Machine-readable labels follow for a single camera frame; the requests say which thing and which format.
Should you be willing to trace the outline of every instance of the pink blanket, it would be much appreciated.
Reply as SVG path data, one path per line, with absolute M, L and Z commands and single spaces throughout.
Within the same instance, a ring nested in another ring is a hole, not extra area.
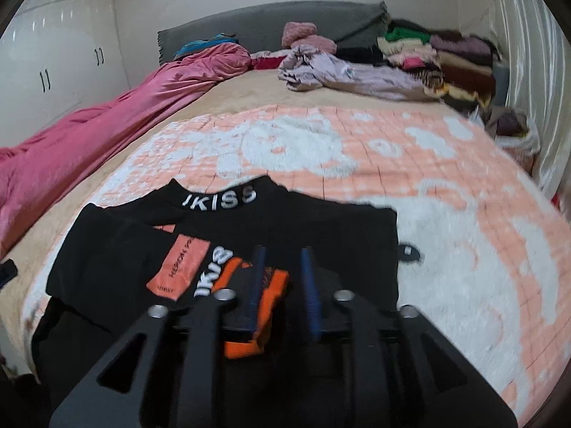
M 249 64 L 241 46 L 217 45 L 161 66 L 140 87 L 74 112 L 17 147 L 0 148 L 0 259 L 105 161 Z

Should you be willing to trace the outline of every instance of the light purple garment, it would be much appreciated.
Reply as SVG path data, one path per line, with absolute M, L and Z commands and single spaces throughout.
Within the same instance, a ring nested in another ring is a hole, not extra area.
M 298 92 L 328 87 L 385 100 L 433 101 L 420 80 L 401 70 L 351 64 L 309 45 L 293 48 L 282 61 L 278 76 Z
M 448 51 L 450 53 L 471 53 L 485 56 L 492 54 L 489 45 L 477 37 L 466 37 L 462 41 L 446 41 L 441 39 L 438 35 L 433 35 L 430 37 L 430 45 L 432 45 L 432 48 L 435 50 Z

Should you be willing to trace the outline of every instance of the green folded cloth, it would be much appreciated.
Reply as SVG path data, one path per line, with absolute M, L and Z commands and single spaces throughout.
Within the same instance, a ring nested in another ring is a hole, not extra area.
M 411 31 L 403 27 L 395 27 L 392 32 L 385 34 L 386 41 L 397 41 L 401 39 L 421 39 L 423 43 L 430 41 L 430 34 L 424 32 Z

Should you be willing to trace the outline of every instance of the gray headboard cover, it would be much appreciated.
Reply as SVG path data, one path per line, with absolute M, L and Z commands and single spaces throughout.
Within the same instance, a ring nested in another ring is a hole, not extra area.
M 340 47 L 369 47 L 385 33 L 388 18 L 384 2 L 288 1 L 249 6 L 160 31 L 159 62 L 171 61 L 189 41 L 209 39 L 220 33 L 236 34 L 240 45 L 250 53 L 277 51 L 282 48 L 283 27 L 289 21 L 313 22 L 319 35 L 332 40 L 343 38 L 338 43 Z

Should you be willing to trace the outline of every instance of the blue cloth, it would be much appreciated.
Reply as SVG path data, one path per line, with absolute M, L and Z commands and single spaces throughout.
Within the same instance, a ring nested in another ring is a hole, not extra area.
M 196 53 L 205 50 L 206 48 L 215 47 L 221 43 L 237 43 L 238 39 L 233 36 L 225 35 L 225 34 L 218 34 L 215 37 L 211 38 L 210 40 L 193 40 L 187 43 L 184 47 L 182 47 L 179 51 L 175 53 L 175 57 L 173 61 L 177 61 L 182 57 L 188 55 L 194 55 Z

